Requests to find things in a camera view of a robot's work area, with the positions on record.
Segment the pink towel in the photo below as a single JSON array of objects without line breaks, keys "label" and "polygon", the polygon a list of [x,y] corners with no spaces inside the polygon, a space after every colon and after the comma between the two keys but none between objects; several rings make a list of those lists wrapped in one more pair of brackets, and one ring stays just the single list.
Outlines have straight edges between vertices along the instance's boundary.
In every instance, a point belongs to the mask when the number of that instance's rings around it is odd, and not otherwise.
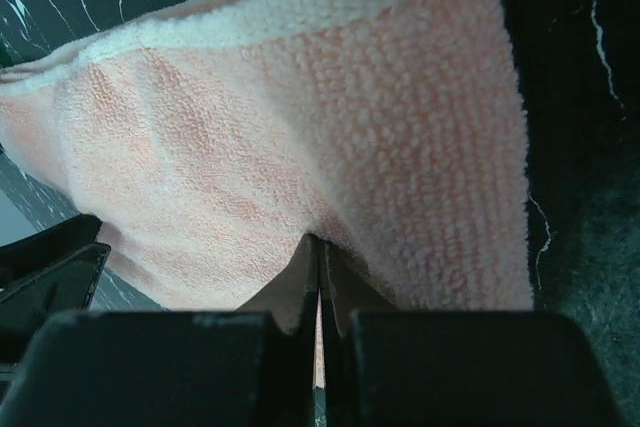
[{"label": "pink towel", "polygon": [[238,307],[305,232],[401,307],[532,304],[500,0],[192,0],[2,71],[0,143],[169,308]]}]

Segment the folded towel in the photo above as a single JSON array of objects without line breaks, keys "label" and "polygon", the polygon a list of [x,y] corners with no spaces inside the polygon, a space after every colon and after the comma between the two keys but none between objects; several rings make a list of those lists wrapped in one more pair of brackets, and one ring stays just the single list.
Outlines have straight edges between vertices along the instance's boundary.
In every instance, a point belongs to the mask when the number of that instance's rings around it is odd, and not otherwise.
[{"label": "folded towel", "polygon": [[305,232],[400,307],[532,304],[500,0],[192,0],[2,71],[0,142],[168,308],[238,307]]}]

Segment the black marble surface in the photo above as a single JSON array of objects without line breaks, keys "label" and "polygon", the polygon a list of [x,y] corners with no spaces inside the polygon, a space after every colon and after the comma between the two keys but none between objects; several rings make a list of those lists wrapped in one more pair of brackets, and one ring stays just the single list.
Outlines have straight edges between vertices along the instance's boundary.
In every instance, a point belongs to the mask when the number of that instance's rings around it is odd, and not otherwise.
[{"label": "black marble surface", "polygon": [[[0,62],[42,57],[182,1],[0,0]],[[536,307],[580,324],[630,424],[640,425],[640,0],[503,3],[529,119]],[[38,229],[75,213],[2,157],[0,189]],[[98,291],[104,308],[150,302],[108,275]]]}]

